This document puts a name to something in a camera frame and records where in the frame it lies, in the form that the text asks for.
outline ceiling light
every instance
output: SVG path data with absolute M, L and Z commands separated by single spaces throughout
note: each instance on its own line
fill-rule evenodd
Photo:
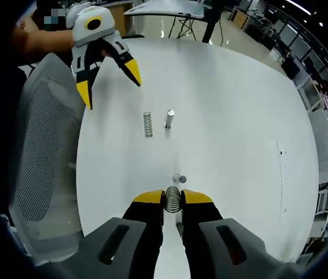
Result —
M 311 13 L 309 11 L 307 11 L 306 9 L 304 9 L 302 6 L 298 5 L 297 3 L 294 3 L 292 0 L 285 0 L 285 1 L 291 3 L 292 5 L 294 5 L 295 7 L 297 7 L 298 9 L 301 9 L 306 14 L 311 15 Z

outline metal cylinder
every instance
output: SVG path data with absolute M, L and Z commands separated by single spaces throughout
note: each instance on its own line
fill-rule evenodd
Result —
M 166 122 L 164 124 L 164 127 L 166 129 L 170 129 L 171 128 L 171 123 L 173 122 L 173 118 L 174 118 L 174 111 L 171 109 L 171 110 L 168 110 L 168 113 L 166 115 Z
M 173 181 L 178 183 L 185 183 L 187 178 L 185 176 L 180 175 L 179 173 L 175 173 L 173 175 Z
M 181 194 L 176 186 L 167 188 L 164 208 L 169 213 L 176 213 L 181 210 Z

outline desk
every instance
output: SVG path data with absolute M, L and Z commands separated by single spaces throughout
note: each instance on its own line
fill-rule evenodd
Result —
M 299 257 L 318 195 L 312 127 L 294 84 L 242 55 L 200 42 L 130 39 L 139 88 L 105 59 L 77 152 L 77 196 L 88 235 L 133 198 L 172 185 L 212 197 L 281 260 Z M 164 129 L 168 109 L 172 129 Z M 145 138 L 143 113 L 152 113 Z M 165 213 L 155 278 L 189 278 L 174 215 Z
M 202 3 L 181 0 L 149 0 L 124 14 L 127 16 L 162 15 L 196 19 L 207 23 L 202 42 L 209 43 L 211 34 L 223 12 L 224 2 L 214 0 L 212 7 Z

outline office chair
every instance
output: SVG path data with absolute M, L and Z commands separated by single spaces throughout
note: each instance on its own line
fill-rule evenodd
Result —
M 73 166 L 84 109 L 70 68 L 47 55 L 22 90 L 9 172 L 10 216 L 35 264 L 82 238 Z

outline human arm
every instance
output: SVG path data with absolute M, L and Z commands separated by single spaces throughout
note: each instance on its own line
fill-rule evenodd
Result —
M 26 32 L 15 27 L 11 35 L 11 43 L 20 54 L 20 64 L 40 61 L 51 52 L 71 51 L 74 46 L 72 30 Z

